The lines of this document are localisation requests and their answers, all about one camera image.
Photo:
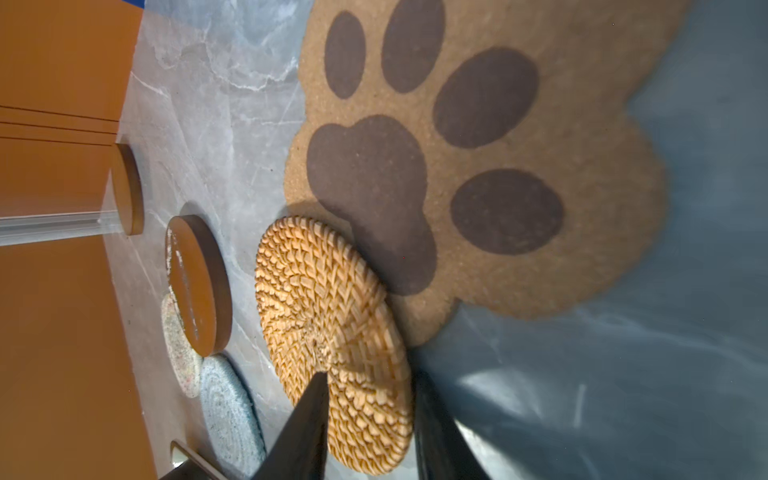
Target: round coaster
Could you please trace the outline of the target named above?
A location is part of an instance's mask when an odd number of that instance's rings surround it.
[[[221,355],[203,361],[200,391],[205,427],[216,460],[228,478],[251,478],[266,458],[259,422],[248,393]]]
[[[370,475],[395,468],[413,430],[411,372],[386,289],[327,225],[275,222],[256,257],[264,339],[291,402],[328,372],[328,449]]]
[[[144,231],[144,198],[134,153],[126,144],[115,144],[110,152],[114,202],[126,235]]]
[[[200,395],[200,369],[203,357],[192,349],[184,327],[181,324],[179,310],[172,293],[163,298],[161,305],[163,315],[163,336],[165,348],[168,351],[170,365],[174,368],[176,380],[184,395],[193,399]]]
[[[173,217],[165,234],[168,283],[192,348],[224,350],[232,331],[232,297],[214,235],[197,215]]]

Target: orange wall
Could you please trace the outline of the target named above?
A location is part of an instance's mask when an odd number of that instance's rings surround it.
[[[156,478],[101,237],[0,247],[0,474]]]
[[[0,0],[0,217],[100,210],[141,16]]]

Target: paw-shaped mat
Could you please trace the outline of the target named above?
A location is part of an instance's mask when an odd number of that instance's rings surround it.
[[[292,213],[351,236],[409,345],[457,299],[536,318],[651,245],[664,167],[624,103],[687,0],[317,0]]]

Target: brown paw mat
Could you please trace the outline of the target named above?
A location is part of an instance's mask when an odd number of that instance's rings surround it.
[[[411,370],[386,289],[336,231],[288,217],[261,239],[256,298],[275,373],[296,405],[328,372],[328,449],[381,475],[406,455],[413,431]]]
[[[317,0],[292,213],[349,235],[409,345],[456,300],[524,319],[653,243],[663,164],[624,112],[688,0]]]

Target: oval toe spot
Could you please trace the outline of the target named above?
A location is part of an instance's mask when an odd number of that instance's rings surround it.
[[[366,35],[360,20],[350,12],[333,19],[326,38],[326,80],[339,98],[349,98],[357,90],[366,66]]]
[[[562,228],[560,197],[533,174],[490,170],[467,180],[451,201],[459,233],[489,253],[520,255],[543,247]]]
[[[465,61],[435,100],[432,119],[449,144],[477,148],[522,121],[538,90],[536,64],[510,48],[494,47]]]
[[[442,0],[400,0],[382,45],[382,71],[399,93],[418,87],[432,71],[445,34]]]

